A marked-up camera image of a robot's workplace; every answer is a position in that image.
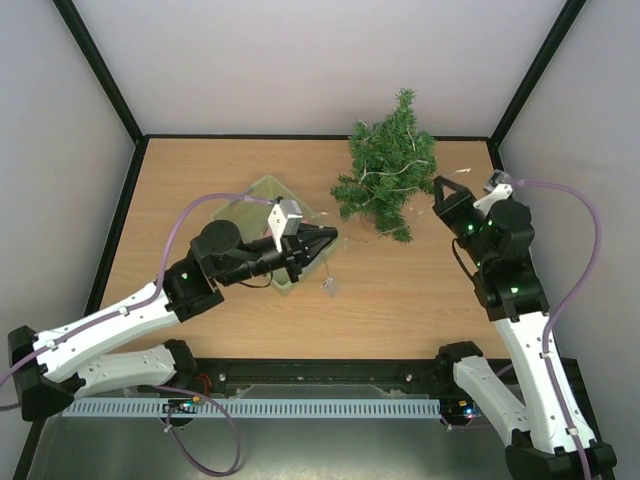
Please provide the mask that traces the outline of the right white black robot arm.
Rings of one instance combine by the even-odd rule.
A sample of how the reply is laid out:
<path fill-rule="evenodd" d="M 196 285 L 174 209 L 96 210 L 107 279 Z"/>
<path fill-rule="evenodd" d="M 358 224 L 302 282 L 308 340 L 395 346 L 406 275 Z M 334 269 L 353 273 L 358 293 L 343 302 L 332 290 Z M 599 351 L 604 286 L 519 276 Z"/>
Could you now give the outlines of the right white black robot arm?
<path fill-rule="evenodd" d="M 453 233 L 476 271 L 470 279 L 489 321 L 507 347 L 521 393 L 515 395 L 471 341 L 445 345 L 436 379 L 462 389 L 505 446 L 514 479 L 593 479 L 617 463 L 575 399 L 553 335 L 552 311 L 530 256 L 530 209 L 513 197 L 516 180 L 497 170 L 476 198 L 446 177 L 434 179 L 436 216 Z"/>

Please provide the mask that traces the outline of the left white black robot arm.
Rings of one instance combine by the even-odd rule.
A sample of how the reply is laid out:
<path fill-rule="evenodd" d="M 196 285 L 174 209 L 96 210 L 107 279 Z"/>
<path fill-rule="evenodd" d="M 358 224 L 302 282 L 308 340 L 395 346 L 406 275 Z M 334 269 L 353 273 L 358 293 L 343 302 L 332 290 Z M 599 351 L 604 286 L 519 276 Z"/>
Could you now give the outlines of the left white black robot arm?
<path fill-rule="evenodd" d="M 115 350 L 213 309 L 224 300 L 222 287 L 278 270 L 297 282 L 338 238 L 334 227 L 307 223 L 274 222 L 270 230 L 244 242 L 235 223 L 215 220 L 191 240 L 183 259 L 128 298 L 61 327 L 12 330 L 7 337 L 11 377 L 22 419 L 44 420 L 109 390 L 189 382 L 196 365 L 181 340 L 131 354 Z"/>

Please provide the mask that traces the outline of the small green christmas tree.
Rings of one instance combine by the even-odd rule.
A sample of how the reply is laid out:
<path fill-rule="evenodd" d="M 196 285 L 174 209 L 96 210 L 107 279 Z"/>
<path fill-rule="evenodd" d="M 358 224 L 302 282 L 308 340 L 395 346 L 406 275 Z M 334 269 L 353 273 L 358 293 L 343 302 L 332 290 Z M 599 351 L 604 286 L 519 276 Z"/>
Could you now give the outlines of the small green christmas tree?
<path fill-rule="evenodd" d="M 361 215 L 380 236 L 409 243 L 404 210 L 419 193 L 431 195 L 437 171 L 435 138 L 418 127 L 416 92 L 403 88 L 395 108 L 374 123 L 358 120 L 348 140 L 351 167 L 337 177 L 330 195 L 342 220 Z"/>

